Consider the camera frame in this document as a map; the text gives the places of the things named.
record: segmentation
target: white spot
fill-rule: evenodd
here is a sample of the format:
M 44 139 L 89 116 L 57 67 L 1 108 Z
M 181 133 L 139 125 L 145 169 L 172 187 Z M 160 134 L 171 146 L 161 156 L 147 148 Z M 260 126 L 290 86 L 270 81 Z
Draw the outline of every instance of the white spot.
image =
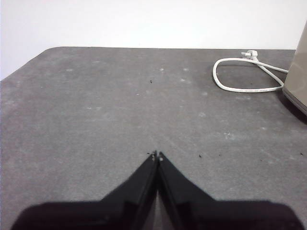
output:
M 205 113 L 203 113 L 203 112 L 201 112 L 201 113 L 199 113 L 199 114 L 198 114 L 198 116 L 200 116 L 200 117 L 205 117 L 205 116 L 206 116 L 206 114 L 205 114 Z
M 229 132 L 225 132 L 224 135 L 225 135 L 226 140 L 235 140 L 236 139 L 236 137 Z
M 242 100 L 242 101 L 250 100 L 250 96 L 243 96 L 243 97 L 237 96 L 236 99 L 237 99 L 237 100 Z
M 180 79 L 181 82 L 185 82 L 187 84 L 191 84 L 191 81 L 190 80 L 185 80 L 185 79 Z

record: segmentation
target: desk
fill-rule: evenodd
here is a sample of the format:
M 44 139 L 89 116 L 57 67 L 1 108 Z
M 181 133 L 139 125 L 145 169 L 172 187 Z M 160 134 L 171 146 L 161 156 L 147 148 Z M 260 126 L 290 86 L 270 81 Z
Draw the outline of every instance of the desk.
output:
M 29 205 L 101 199 L 153 150 L 215 199 L 285 203 L 307 226 L 306 117 L 282 92 L 214 84 L 214 62 L 241 51 L 56 47 L 4 79 L 2 229 Z M 284 69 L 294 56 L 258 52 Z M 218 74 L 233 87 L 277 85 L 248 63 Z

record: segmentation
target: black object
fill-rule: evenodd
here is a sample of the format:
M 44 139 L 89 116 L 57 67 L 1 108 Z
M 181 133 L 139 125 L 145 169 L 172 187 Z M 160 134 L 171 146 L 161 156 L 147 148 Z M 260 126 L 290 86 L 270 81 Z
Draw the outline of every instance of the black object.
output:
M 294 212 L 269 201 L 216 201 L 152 153 L 130 178 L 98 202 L 45 203 L 22 212 L 12 230 L 147 229 L 156 192 L 178 230 L 303 230 Z

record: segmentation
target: white wall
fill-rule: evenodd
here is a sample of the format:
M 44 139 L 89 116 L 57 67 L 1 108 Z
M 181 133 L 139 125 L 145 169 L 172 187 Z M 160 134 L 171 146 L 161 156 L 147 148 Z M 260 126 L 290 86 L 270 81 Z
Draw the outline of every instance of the white wall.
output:
M 2 0 L 1 78 L 54 46 L 295 49 L 307 0 Z

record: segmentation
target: v-shaped black piece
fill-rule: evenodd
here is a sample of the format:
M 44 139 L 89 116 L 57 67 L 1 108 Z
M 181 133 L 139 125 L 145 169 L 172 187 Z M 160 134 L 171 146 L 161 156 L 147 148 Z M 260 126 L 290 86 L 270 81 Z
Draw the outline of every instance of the v-shaped black piece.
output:
M 216 201 L 153 153 L 130 178 L 97 202 L 45 203 L 22 212 L 12 230 L 140 230 L 162 198 L 178 230 L 303 230 L 287 206 L 269 201 Z

